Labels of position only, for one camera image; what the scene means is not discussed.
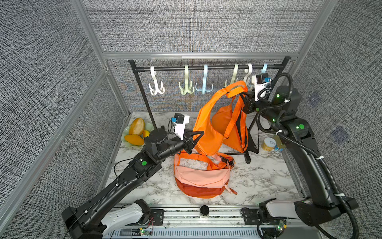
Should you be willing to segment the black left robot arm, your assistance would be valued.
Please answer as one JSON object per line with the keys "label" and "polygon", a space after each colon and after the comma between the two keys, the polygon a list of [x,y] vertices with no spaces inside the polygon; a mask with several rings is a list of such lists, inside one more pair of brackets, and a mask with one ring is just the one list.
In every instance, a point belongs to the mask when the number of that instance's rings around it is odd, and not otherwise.
{"label": "black left robot arm", "polygon": [[124,225],[145,223],[151,212],[143,201],[137,200],[123,209],[112,209],[130,192],[146,182],[162,167],[162,162],[185,151],[190,154],[204,131],[184,132],[183,138],[169,138],[164,128],[151,131],[144,139],[142,150],[133,157],[116,179],[83,205],[68,207],[62,212],[67,234],[73,239],[101,239]]}

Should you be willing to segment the orange sling bag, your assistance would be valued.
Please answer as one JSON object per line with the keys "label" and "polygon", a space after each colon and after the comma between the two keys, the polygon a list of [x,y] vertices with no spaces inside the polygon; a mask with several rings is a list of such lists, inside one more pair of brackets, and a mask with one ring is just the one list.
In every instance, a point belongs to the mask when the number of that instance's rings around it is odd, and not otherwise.
{"label": "orange sling bag", "polygon": [[235,103],[240,97],[241,93],[248,92],[246,83],[244,81],[238,81],[225,88],[218,90],[212,98],[201,108],[198,114],[197,121],[194,126],[194,131],[204,131],[204,136],[200,139],[200,149],[197,150],[199,153],[204,155],[212,156],[218,153],[220,147],[223,145],[223,135],[218,133],[212,126],[211,112],[217,103],[217,101],[226,96],[229,99],[236,96],[236,101],[232,105],[235,107]]}
{"label": "orange sling bag", "polygon": [[233,150],[244,153],[248,147],[248,130],[245,126],[246,114],[243,113],[244,103],[241,97],[235,103],[236,96],[231,103],[221,107],[212,117],[213,128],[223,135],[223,144]]}

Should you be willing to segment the black sling bag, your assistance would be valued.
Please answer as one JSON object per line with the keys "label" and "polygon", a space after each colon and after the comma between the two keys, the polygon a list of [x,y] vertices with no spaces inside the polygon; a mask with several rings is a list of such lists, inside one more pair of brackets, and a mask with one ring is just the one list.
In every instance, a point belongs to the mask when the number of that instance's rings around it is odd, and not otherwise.
{"label": "black sling bag", "polygon": [[258,154],[259,153],[259,143],[257,143],[257,145],[256,145],[253,138],[252,138],[252,135],[251,135],[251,130],[256,123],[257,112],[254,112],[254,113],[255,113],[255,116],[254,116],[250,126],[247,128],[248,129],[248,137],[249,137],[247,150]]}

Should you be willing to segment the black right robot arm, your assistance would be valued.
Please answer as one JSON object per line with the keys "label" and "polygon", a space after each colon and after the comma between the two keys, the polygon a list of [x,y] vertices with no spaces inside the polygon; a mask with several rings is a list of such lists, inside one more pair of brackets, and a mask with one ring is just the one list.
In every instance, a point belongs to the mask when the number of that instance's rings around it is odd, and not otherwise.
{"label": "black right robot arm", "polygon": [[305,119],[295,115],[301,94],[293,86],[292,76],[283,72],[271,79],[267,73],[261,73],[252,77],[252,85],[253,89],[247,93],[249,98],[244,101],[245,111],[256,113],[252,124],[276,136],[292,154],[310,192],[305,199],[271,199],[261,203],[259,223],[300,219],[331,239],[332,235],[321,225],[347,214],[353,228],[351,237],[359,238],[359,226],[352,212],[358,203],[340,190],[318,149],[312,128]]}

